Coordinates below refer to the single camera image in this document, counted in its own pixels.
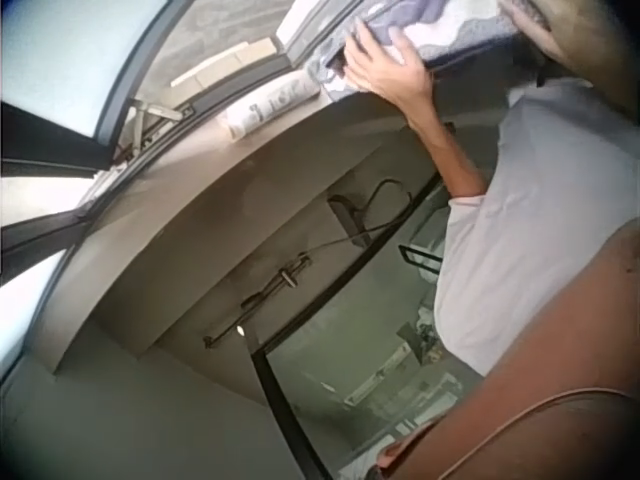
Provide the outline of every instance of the metal bar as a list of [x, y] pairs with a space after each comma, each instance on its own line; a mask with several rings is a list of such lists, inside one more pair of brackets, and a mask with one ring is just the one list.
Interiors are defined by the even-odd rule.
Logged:
[[84, 236], [88, 225], [88, 221], [78, 220], [62, 228], [14, 243], [9, 248], [3, 245], [0, 285], [9, 282], [54, 253], [74, 245]]
[[324, 466], [315, 448], [309, 441], [287, 400], [280, 383], [264, 353], [251, 355], [253, 366], [258, 374], [273, 416], [284, 435], [289, 450], [298, 462], [306, 480], [332, 480], [333, 477]]
[[5, 225], [0, 229], [2, 251], [15, 248], [19, 244], [29, 242], [36, 237], [70, 227], [80, 220], [78, 213], [72, 210]]
[[94, 139], [2, 102], [2, 163], [86, 170], [111, 165], [113, 152]]
[[[323, 0], [314, 7], [302, 22], [302, 25], [293, 34], [291, 40], [285, 44], [285, 50], [291, 58], [291, 62], [299, 66], [324, 42], [353, 11], [362, 3], [362, 0], [344, 0], [333, 2]], [[328, 23], [324, 23], [325, 15], [332, 15]]]
[[[440, 183], [440, 175], [434, 175], [424, 188], [416, 195], [409, 211], [406, 214], [407, 218], [410, 218], [411, 214], [415, 212], [418, 206], [424, 201], [427, 196], [435, 190]], [[307, 323], [316, 313], [324, 307], [329, 300], [331, 300], [345, 285], [347, 285], [353, 277], [355, 277], [364, 266], [384, 247], [387, 242], [393, 237], [393, 235], [400, 229], [404, 222], [398, 222], [391, 225], [388, 229], [378, 235], [369, 248], [367, 248], [362, 255], [360, 255], [347, 269], [340, 275], [329, 287], [321, 292], [309, 305], [307, 305], [298, 315], [296, 315], [284, 328], [275, 333], [269, 340], [267, 340], [258, 350], [265, 355], [272, 352], [278, 345], [289, 338], [300, 327]]]

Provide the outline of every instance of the beige wall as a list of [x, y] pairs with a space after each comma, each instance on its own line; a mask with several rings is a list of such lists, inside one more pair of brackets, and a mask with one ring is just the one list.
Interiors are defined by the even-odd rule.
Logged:
[[352, 137], [337, 149], [336, 127], [389, 110], [380, 101], [326, 108], [245, 159], [131, 263], [96, 308], [96, 318], [129, 351], [143, 353], [209, 288], [385, 139]]

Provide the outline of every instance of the window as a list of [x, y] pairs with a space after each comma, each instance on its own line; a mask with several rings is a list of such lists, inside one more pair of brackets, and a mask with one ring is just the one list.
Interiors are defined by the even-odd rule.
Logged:
[[442, 188], [267, 360], [334, 478], [361, 479], [384, 446], [464, 398], [480, 376], [433, 319], [448, 218]]
[[122, 66], [165, 4], [11, 2], [2, 19], [3, 101], [92, 137]]
[[40, 297], [63, 254], [51, 255], [0, 288], [0, 378], [20, 355]]
[[2, 177], [0, 225], [73, 210], [93, 179], [66, 177]]
[[271, 36], [293, 0], [195, 0], [154, 59], [136, 97], [177, 107], [277, 53]]

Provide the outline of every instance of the wall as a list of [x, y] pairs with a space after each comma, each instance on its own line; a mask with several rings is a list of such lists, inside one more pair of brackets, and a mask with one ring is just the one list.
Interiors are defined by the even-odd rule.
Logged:
[[[335, 150], [335, 155], [343, 158], [345, 152]], [[202, 337], [216, 336], [233, 322], [241, 313], [242, 301], [262, 289], [275, 272], [299, 252], [346, 235], [326, 202], [328, 195], [347, 195], [353, 198], [356, 204], [364, 205], [375, 186], [384, 178], [397, 178], [409, 191], [416, 194], [434, 173], [425, 150], [408, 130], [395, 133], [373, 154], [360, 160], [354, 169], [329, 188], [328, 193], [323, 192], [313, 199], [242, 260], [221, 282], [212, 285], [162, 336], [159, 344], [203, 375], [237, 393], [263, 401], [262, 391], [242, 340], [232, 333], [215, 349], [205, 350]], [[383, 188], [371, 205], [366, 225], [373, 227], [389, 221], [406, 204], [407, 197], [397, 186]], [[202, 225], [210, 218], [207, 210], [201, 209], [192, 212], [188, 223], [194, 226]], [[193, 227], [182, 228], [181, 235], [184, 235], [186, 228]], [[181, 232], [167, 232], [166, 238], [178, 233]], [[188, 255], [191, 259], [189, 261], [194, 263], [202, 262], [206, 257], [222, 257], [223, 254], [229, 253], [229, 250], [212, 250], [208, 245], [185, 249], [179, 240], [180, 238], [175, 238], [173, 244], [164, 245], [165, 257], [177, 255], [176, 250], [181, 249], [180, 255]], [[279, 291], [250, 320], [249, 325], [255, 330], [258, 339], [265, 341], [288, 323], [361, 253], [362, 250], [350, 242], [316, 251], [312, 255], [313, 264], [299, 274], [298, 287]], [[166, 308], [167, 304], [174, 302], [177, 295], [182, 295], [182, 291], [195, 288], [195, 281], [189, 276], [183, 275], [180, 279], [181, 284], [175, 287], [180, 289], [180, 292], [176, 291], [172, 295], [162, 297], [163, 301], [157, 300], [156, 308]], [[123, 280], [123, 283], [131, 283], [131, 279]], [[144, 283], [145, 277], [140, 277], [138, 282]]]
[[2, 390], [2, 447], [33, 480], [301, 478], [266, 408], [160, 349], [136, 360], [91, 324], [58, 376], [21, 361]]
[[[144, 353], [258, 245], [394, 133], [345, 138], [337, 148], [338, 127], [389, 114], [397, 115], [380, 101], [335, 104], [245, 158], [164, 225], [97, 305], [96, 318], [127, 350]], [[234, 145], [254, 141], [251, 135]], [[208, 162], [217, 160], [207, 152]], [[142, 193], [151, 182], [134, 188]], [[156, 215], [160, 206], [152, 210]]]

